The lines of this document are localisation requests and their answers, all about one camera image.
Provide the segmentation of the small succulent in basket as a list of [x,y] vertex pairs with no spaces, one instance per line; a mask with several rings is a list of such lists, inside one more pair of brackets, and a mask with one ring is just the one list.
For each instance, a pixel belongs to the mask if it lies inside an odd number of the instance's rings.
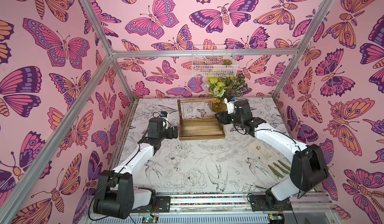
[[232,61],[230,59],[224,59],[222,65],[232,65]]

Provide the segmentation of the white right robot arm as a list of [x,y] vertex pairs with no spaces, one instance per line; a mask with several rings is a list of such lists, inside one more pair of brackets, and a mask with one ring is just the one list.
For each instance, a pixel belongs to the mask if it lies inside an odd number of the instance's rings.
[[242,135],[262,141],[285,156],[291,162],[289,175],[266,190],[266,205],[272,209],[292,196],[302,195],[329,177],[325,157],[318,145],[308,146],[301,141],[277,131],[265,120],[256,118],[248,100],[224,99],[227,111],[216,114],[219,124],[231,124]]

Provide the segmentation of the wooden jewelry display stand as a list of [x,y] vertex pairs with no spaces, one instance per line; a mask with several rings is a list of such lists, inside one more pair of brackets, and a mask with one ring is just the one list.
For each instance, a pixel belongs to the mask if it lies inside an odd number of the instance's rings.
[[222,124],[215,117],[210,105],[215,98],[178,99],[179,139],[181,141],[217,140],[226,137]]

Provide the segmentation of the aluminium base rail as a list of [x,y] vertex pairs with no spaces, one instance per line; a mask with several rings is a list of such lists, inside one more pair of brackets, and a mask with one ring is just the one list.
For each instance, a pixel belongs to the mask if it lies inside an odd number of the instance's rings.
[[328,194],[312,192],[292,197],[275,209],[265,207],[264,193],[159,194],[152,211],[137,211],[126,219],[91,214],[86,224],[341,224]]

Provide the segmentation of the artificial plant in gold pot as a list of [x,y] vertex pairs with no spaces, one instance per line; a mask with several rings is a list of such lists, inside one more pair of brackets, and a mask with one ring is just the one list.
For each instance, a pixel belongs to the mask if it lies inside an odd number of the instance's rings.
[[216,99],[209,102],[209,107],[214,113],[220,113],[227,109],[226,98],[241,97],[251,91],[243,74],[229,77],[209,77],[206,88],[209,89],[210,98]]

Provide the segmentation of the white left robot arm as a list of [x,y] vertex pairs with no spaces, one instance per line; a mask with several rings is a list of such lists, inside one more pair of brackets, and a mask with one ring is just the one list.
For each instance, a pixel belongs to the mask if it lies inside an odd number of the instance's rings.
[[148,127],[138,141],[136,150],[120,165],[100,175],[97,191],[90,203],[91,212],[126,219],[132,211],[152,212],[156,209],[156,191],[148,188],[135,188],[134,180],[142,167],[158,152],[165,139],[177,139],[179,128],[171,127],[168,114],[160,112],[148,122]]

